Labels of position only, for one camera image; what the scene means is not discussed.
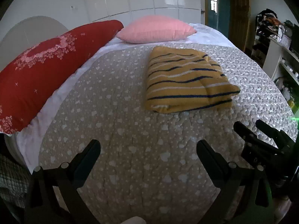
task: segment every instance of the yellow striped blanket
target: yellow striped blanket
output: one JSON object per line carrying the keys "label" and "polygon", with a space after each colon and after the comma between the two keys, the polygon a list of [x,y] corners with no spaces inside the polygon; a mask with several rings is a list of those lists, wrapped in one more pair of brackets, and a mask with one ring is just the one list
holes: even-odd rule
{"label": "yellow striped blanket", "polygon": [[240,92],[204,52],[156,46],[149,57],[145,108],[159,113],[231,107]]}

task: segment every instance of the pillowcase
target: pillowcase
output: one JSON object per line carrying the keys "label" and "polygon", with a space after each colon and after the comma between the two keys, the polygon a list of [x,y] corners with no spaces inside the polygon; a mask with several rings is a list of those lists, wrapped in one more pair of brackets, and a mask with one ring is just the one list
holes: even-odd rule
{"label": "pillowcase", "polygon": [[116,37],[129,43],[154,43],[186,39],[196,30],[175,18],[149,15],[130,23]]}
{"label": "pillowcase", "polygon": [[0,132],[21,131],[60,85],[124,26],[111,20],[86,24],[41,42],[0,72]]}

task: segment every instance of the bedspread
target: bedspread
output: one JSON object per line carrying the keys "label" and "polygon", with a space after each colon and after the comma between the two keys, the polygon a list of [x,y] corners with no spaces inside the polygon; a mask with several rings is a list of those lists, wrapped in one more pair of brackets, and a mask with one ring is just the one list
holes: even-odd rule
{"label": "bedspread", "polygon": [[244,141],[233,131],[235,121],[270,144],[273,140],[257,131],[257,119],[283,129],[292,139],[297,134],[287,102],[243,52],[213,45],[164,45],[206,52],[241,92],[229,109],[159,114],[144,109],[153,46],[108,52],[95,61],[48,128],[39,164],[58,167],[91,139],[99,140],[101,155],[78,191],[101,223],[121,223],[133,216],[147,223],[197,223],[219,192],[197,157],[198,140],[206,139],[227,161],[244,167]]}

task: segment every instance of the pink pillow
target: pink pillow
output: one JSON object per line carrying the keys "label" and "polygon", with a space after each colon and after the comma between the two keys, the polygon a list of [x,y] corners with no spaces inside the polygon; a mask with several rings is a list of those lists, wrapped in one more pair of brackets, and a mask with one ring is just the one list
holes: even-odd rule
{"label": "pink pillow", "polygon": [[137,19],[117,33],[116,37],[129,43],[153,43],[186,39],[196,30],[175,18],[149,15]]}

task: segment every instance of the clothes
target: clothes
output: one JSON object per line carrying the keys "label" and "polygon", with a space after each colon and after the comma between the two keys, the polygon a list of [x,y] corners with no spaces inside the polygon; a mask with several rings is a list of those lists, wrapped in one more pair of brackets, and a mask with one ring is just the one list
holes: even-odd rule
{"label": "clothes", "polygon": [[149,57],[145,108],[159,113],[232,105],[240,88],[204,52],[156,46]]}
{"label": "clothes", "polygon": [[277,19],[276,13],[270,9],[261,11],[255,19],[256,34],[258,36],[270,37],[270,35],[277,35],[278,26],[281,24]]}

